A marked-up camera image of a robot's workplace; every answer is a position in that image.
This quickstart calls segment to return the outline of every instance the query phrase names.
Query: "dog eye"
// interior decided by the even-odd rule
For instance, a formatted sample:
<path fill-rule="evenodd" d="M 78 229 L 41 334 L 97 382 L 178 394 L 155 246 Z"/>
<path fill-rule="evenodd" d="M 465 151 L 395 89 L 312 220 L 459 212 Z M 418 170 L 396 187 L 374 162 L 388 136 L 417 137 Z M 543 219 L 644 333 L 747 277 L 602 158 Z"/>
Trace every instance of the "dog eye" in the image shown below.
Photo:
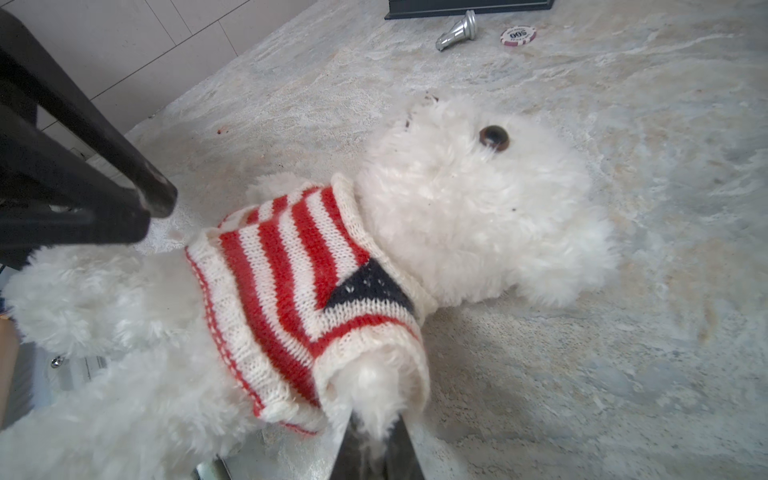
<path fill-rule="evenodd" d="M 509 135 L 498 125 L 490 125 L 480 130 L 480 143 L 497 152 L 504 151 L 509 147 Z"/>

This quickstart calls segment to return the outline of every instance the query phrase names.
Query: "silver metal knob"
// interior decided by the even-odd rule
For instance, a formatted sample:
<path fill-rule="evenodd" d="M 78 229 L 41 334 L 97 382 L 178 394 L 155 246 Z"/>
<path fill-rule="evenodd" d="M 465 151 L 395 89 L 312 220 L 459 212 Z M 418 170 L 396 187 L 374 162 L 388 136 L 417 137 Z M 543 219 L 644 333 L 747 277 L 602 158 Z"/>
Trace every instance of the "silver metal knob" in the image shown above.
<path fill-rule="evenodd" d="M 467 39 L 475 40 L 476 35 L 477 26 L 475 25 L 475 11 L 467 10 L 464 18 L 456 22 L 456 25 L 453 25 L 451 31 L 442 34 L 442 36 L 438 38 L 435 46 L 438 50 L 443 51 L 445 48 L 450 47 L 459 41 Z"/>

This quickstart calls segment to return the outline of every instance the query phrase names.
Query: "wall tile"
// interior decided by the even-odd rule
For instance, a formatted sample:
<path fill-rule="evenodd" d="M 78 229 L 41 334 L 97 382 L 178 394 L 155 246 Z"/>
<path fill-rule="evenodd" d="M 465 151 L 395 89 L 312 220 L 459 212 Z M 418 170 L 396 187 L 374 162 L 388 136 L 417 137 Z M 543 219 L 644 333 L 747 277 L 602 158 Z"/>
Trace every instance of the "wall tile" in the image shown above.
<path fill-rule="evenodd" d="M 75 137 L 72 132 L 58 122 L 45 128 L 43 133 L 56 140 L 61 146 L 69 151 L 74 148 L 76 152 L 73 153 L 80 154 L 84 158 L 90 158 L 95 154 L 92 148 L 83 143 L 79 138 Z"/>
<path fill-rule="evenodd" d="M 175 45 L 145 0 L 15 0 L 4 8 L 88 98 Z"/>
<path fill-rule="evenodd" d="M 261 5 L 250 0 L 219 22 L 235 51 L 241 55 L 313 3 L 315 0 L 287 0 Z"/>
<path fill-rule="evenodd" d="M 38 128 L 43 130 L 44 128 L 53 125 L 54 122 L 56 122 L 56 118 L 38 105 Z"/>
<path fill-rule="evenodd" d="M 215 22 L 246 0 L 173 0 L 192 33 Z"/>
<path fill-rule="evenodd" d="M 125 133 L 236 56 L 217 22 L 99 95 L 93 103 Z"/>
<path fill-rule="evenodd" d="M 147 0 L 147 3 L 176 45 L 192 36 L 171 0 Z"/>

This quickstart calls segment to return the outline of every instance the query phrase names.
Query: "navy blue triangle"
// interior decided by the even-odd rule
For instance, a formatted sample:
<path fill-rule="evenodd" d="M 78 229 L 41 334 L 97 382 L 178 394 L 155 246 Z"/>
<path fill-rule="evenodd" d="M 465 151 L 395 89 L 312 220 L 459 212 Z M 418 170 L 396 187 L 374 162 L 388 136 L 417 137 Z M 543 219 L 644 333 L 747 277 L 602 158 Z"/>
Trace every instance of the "navy blue triangle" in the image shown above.
<path fill-rule="evenodd" d="M 398 303 L 415 316 L 411 299 L 373 258 L 331 293 L 326 309 L 341 303 L 365 299 Z"/>

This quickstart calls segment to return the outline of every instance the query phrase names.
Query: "poker chip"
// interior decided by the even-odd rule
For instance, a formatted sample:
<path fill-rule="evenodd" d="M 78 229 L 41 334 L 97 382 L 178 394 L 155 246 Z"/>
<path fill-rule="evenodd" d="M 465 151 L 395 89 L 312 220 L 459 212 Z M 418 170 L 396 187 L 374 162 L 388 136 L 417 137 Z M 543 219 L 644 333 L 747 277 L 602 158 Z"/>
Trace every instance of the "poker chip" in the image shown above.
<path fill-rule="evenodd" d="M 536 38 L 536 29 L 527 25 L 518 25 L 504 30 L 502 33 L 502 43 L 508 47 L 517 47 L 525 45 Z"/>

